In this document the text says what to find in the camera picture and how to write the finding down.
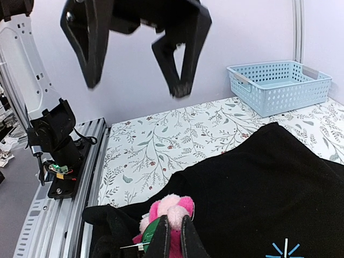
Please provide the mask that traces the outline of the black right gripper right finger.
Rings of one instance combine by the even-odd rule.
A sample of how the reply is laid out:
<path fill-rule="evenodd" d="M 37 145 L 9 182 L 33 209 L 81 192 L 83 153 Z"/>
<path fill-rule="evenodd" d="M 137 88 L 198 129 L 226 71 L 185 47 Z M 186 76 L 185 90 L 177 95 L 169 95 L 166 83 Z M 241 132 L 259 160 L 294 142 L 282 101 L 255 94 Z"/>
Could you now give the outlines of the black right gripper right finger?
<path fill-rule="evenodd" d="M 188 215 L 182 219 L 181 248 L 184 258 L 210 258 Z"/>

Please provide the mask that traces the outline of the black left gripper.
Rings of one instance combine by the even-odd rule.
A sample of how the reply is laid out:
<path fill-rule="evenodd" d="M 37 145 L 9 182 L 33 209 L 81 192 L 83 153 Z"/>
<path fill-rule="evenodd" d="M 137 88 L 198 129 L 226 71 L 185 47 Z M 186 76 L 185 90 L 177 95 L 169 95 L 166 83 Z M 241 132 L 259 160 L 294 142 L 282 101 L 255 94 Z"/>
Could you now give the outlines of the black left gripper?
<path fill-rule="evenodd" d="M 199 56 L 212 25 L 199 1 L 66 1 L 61 28 L 77 55 L 89 89 L 101 80 L 109 31 L 132 34 L 141 24 L 165 32 L 152 50 L 172 97 L 191 94 Z M 184 46 L 181 72 L 175 51 Z"/>

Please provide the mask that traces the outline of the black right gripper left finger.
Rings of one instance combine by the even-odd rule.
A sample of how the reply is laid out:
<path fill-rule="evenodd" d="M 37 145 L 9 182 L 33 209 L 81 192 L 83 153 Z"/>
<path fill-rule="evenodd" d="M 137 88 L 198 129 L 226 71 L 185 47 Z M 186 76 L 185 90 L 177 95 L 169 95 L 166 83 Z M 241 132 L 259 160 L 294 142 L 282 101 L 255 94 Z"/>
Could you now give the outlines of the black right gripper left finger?
<path fill-rule="evenodd" d="M 144 258 L 166 258 L 170 251 L 170 225 L 167 215 L 155 219 L 142 235 Z"/>

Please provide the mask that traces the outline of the pink flower plush brooch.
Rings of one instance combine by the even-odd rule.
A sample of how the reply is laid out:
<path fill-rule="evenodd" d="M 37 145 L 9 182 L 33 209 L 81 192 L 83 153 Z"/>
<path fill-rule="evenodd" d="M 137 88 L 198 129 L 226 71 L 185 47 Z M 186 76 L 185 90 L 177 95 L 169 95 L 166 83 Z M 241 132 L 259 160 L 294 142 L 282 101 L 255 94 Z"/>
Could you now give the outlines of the pink flower plush brooch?
<path fill-rule="evenodd" d="M 141 250 L 143 257 L 208 257 L 192 223 L 194 209 L 191 197 L 165 196 L 141 220 L 134 244 L 120 250 Z"/>

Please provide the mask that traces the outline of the black t-shirt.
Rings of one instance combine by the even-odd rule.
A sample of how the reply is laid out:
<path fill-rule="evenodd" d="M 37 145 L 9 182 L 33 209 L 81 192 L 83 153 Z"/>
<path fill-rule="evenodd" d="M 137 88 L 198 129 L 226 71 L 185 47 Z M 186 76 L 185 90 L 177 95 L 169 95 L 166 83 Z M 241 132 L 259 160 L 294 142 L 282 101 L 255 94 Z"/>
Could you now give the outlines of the black t-shirt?
<path fill-rule="evenodd" d="M 210 257 L 343 257 L 343 165 L 316 156 L 277 123 L 233 150 L 174 173 L 145 202 L 84 209 L 91 257 L 143 257 L 134 244 L 151 205 L 191 197 Z"/>

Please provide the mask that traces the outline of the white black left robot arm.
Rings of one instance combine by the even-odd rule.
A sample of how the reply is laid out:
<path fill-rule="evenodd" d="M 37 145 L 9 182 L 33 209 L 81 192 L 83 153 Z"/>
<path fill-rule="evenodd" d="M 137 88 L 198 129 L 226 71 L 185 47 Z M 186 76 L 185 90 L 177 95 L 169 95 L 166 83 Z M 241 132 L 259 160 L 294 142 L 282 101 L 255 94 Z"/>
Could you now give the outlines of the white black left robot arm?
<path fill-rule="evenodd" d="M 38 160 L 40 183 L 52 179 L 49 198 L 73 198 L 98 140 L 71 138 L 76 118 L 38 53 L 33 7 L 33 1 L 1 1 L 1 86 Z M 60 19 L 89 89 L 101 80 L 110 31 L 130 35 L 141 25 L 152 27 L 161 35 L 152 51 L 174 98 L 190 95 L 211 24 L 200 1 L 66 1 Z"/>

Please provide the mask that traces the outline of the light blue plastic basket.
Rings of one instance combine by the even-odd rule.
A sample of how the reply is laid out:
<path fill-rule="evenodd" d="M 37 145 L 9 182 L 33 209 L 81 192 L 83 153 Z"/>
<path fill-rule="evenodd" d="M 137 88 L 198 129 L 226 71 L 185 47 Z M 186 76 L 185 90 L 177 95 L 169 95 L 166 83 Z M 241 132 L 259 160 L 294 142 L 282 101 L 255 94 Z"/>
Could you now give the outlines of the light blue plastic basket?
<path fill-rule="evenodd" d="M 228 66 L 231 91 L 261 117 L 326 101 L 332 77 L 296 61 Z"/>

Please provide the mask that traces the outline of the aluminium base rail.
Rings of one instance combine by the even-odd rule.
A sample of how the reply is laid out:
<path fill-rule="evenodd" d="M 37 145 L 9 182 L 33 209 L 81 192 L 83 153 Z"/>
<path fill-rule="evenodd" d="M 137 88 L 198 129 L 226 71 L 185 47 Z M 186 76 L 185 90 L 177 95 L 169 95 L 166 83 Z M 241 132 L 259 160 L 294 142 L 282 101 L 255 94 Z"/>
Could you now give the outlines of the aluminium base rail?
<path fill-rule="evenodd" d="M 86 206 L 97 204 L 109 129 L 103 118 L 77 125 L 85 136 L 98 139 L 85 160 L 73 198 L 47 196 L 51 182 L 38 187 L 18 238 L 14 257 L 89 257 L 92 226 L 82 219 Z"/>

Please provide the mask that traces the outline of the left aluminium frame post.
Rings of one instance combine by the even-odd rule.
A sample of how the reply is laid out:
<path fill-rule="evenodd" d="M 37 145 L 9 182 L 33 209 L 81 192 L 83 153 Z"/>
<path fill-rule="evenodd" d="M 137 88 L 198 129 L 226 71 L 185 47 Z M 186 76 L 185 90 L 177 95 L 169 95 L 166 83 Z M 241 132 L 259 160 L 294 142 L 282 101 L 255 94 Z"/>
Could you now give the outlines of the left aluminium frame post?
<path fill-rule="evenodd" d="M 293 12 L 293 60 L 303 63 L 304 60 L 304 1 L 292 0 Z"/>

